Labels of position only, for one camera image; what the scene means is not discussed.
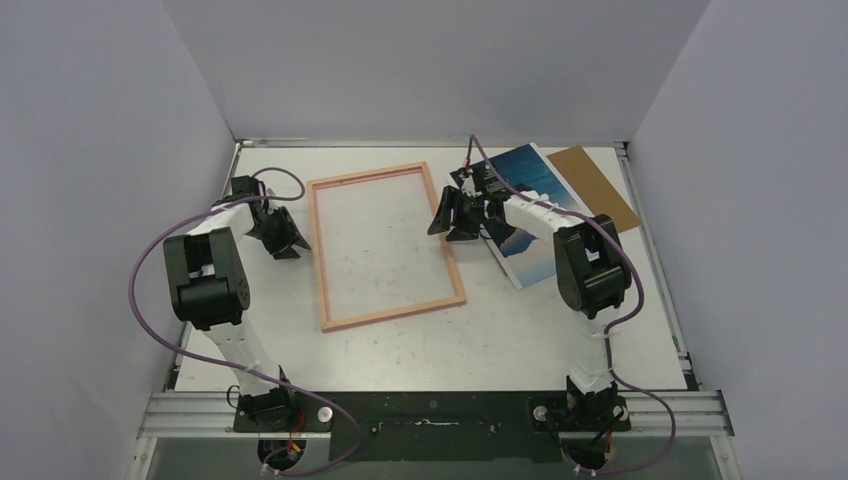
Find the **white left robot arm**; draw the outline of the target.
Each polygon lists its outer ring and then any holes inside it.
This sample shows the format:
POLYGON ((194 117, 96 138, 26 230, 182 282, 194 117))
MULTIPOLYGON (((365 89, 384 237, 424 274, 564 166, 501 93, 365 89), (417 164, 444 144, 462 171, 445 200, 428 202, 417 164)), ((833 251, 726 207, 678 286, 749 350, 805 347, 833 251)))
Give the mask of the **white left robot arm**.
POLYGON ((253 238, 275 260, 297 259, 311 246, 272 195, 255 175, 231 178, 229 195, 196 227, 165 239, 163 254, 176 317, 205 334, 236 377, 238 418, 282 431, 301 413, 248 320, 251 292, 238 243, 253 238))

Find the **landscape photo print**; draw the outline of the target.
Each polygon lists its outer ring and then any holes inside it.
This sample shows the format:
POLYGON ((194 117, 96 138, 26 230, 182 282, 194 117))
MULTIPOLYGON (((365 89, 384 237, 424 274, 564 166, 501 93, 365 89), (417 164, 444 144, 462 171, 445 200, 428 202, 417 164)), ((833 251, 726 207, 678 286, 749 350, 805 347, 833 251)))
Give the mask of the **landscape photo print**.
POLYGON ((481 194, 505 191, 506 221, 514 234, 504 242, 483 240, 512 284, 522 289, 555 274, 553 234, 582 222, 593 213, 534 143, 489 159, 468 160, 448 173, 447 186, 458 189, 458 173, 472 169, 481 194))

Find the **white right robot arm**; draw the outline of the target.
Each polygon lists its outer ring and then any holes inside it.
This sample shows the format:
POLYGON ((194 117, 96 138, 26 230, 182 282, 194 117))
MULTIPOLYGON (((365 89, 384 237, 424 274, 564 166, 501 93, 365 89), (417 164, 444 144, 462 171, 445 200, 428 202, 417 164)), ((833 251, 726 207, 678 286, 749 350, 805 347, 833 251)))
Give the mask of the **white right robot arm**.
POLYGON ((549 247, 559 294, 578 315, 579 342, 566 376, 562 422, 574 431, 627 431, 629 411, 609 365, 605 328, 632 284, 631 270, 615 249, 619 240, 609 217, 585 222, 559 209, 547 195, 527 188, 483 193, 446 186, 427 232, 444 234, 449 242, 470 241, 482 230, 504 226, 549 247))

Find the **brown cardboard backing board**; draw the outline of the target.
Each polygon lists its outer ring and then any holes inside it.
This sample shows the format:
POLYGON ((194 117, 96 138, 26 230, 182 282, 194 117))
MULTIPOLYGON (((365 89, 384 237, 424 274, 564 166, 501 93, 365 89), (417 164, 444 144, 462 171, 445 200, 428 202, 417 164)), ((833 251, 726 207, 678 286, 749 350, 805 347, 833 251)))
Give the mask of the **brown cardboard backing board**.
POLYGON ((586 149, 574 146, 552 153, 547 158, 593 214, 607 215, 619 232, 641 226, 641 219, 586 149))

